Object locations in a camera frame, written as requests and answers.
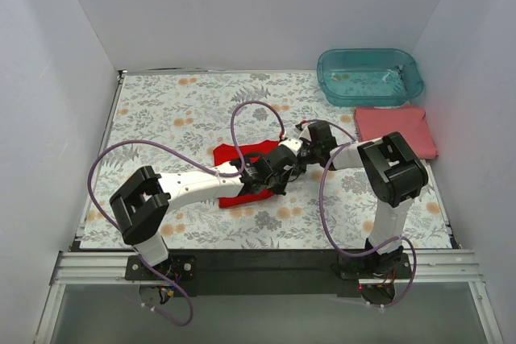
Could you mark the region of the red t shirt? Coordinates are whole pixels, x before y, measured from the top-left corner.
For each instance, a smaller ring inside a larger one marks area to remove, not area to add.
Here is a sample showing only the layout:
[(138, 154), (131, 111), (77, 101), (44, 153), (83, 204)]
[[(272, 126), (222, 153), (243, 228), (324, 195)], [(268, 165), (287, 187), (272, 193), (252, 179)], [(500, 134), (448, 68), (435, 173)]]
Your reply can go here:
[[(243, 155), (249, 155), (253, 152), (261, 152), (264, 154), (269, 153), (275, 146), (278, 145), (278, 141), (265, 140), (261, 143), (248, 144), (240, 147)], [(233, 145), (221, 144), (213, 150), (214, 165), (219, 166), (226, 162), (232, 161), (238, 158), (237, 151)], [(257, 194), (244, 194), (238, 197), (220, 197), (218, 199), (218, 207), (220, 209), (236, 207), (238, 205), (244, 205), (256, 201), (263, 201), (273, 197), (274, 193), (268, 189), (265, 189)]]

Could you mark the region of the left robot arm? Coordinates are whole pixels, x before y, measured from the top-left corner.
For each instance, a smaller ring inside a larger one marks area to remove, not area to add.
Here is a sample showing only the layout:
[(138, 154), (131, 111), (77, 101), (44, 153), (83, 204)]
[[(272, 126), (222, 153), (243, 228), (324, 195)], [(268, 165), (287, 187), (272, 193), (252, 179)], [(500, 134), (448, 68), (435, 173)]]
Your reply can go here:
[(143, 256), (144, 270), (153, 279), (181, 277), (160, 233), (165, 214), (212, 199), (229, 209), (284, 195), (301, 148), (302, 142), (295, 139), (278, 143), (266, 154), (251, 147), (243, 160), (220, 163), (210, 172), (158, 174), (150, 166), (139, 168), (110, 199), (124, 243)]

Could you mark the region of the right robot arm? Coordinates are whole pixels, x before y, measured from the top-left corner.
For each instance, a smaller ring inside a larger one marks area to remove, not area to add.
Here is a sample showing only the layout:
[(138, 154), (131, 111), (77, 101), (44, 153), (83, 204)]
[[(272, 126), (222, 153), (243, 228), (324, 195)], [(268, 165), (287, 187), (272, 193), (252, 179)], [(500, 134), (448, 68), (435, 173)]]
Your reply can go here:
[[(361, 276), (380, 278), (392, 276), (398, 264), (407, 264), (403, 236), (406, 217), (422, 189), (428, 184), (428, 174), (421, 160), (399, 132), (393, 132), (365, 142), (338, 145), (331, 129), (335, 124), (323, 120), (304, 120), (296, 125), (303, 142), (301, 165), (323, 167), (319, 185), (319, 214), (328, 242), (337, 251), (337, 268), (343, 278)], [(372, 231), (364, 249), (345, 251), (331, 237), (324, 208), (327, 174), (349, 168), (363, 168), (377, 207)]]

